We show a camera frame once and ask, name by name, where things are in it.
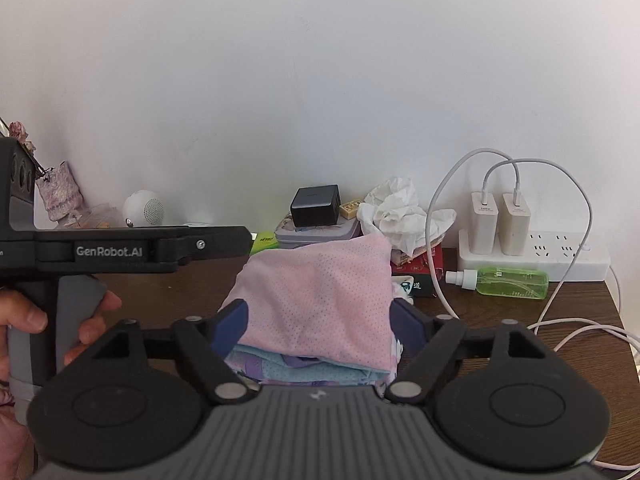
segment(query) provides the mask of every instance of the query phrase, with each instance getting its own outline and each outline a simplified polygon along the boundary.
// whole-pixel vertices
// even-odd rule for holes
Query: gray handle
[[[45,282],[22,282],[14,288],[44,310],[43,332],[9,328],[9,388],[16,400],[16,419],[25,423],[28,402],[64,367],[64,355],[78,344],[78,328],[100,305],[107,287],[92,276],[62,276]]]

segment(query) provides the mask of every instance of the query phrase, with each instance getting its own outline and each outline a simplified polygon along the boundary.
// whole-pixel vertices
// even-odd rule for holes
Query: gray ridged panel
[[[266,386],[241,406],[216,408],[191,442],[160,462],[117,473],[48,464],[35,480],[535,480],[478,465],[449,449],[418,408],[372,388]],[[589,465],[548,480],[603,478]]]

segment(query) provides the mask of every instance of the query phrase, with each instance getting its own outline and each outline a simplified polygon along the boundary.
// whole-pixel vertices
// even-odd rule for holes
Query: perforated fabric
[[[223,306],[249,306],[240,343],[290,356],[395,370],[391,245],[380,234],[254,254]]]

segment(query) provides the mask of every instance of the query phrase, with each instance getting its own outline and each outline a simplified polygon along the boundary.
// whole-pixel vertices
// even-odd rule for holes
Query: human hand
[[[80,344],[65,355],[65,365],[78,357],[85,348],[94,343],[106,330],[102,312],[120,308],[122,302],[112,292],[102,298],[93,317],[80,325]],[[39,333],[47,325],[47,315],[15,290],[0,290],[0,480],[14,480],[22,450],[27,442],[27,429],[16,422],[14,408],[7,389],[2,387],[9,379],[9,357],[7,355],[6,327],[12,325],[28,333]]]

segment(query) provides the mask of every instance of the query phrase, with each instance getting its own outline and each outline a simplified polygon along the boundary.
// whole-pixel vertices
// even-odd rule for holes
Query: white round speaker
[[[142,189],[124,201],[122,215],[130,227],[158,227],[164,220],[164,206],[156,193]]]

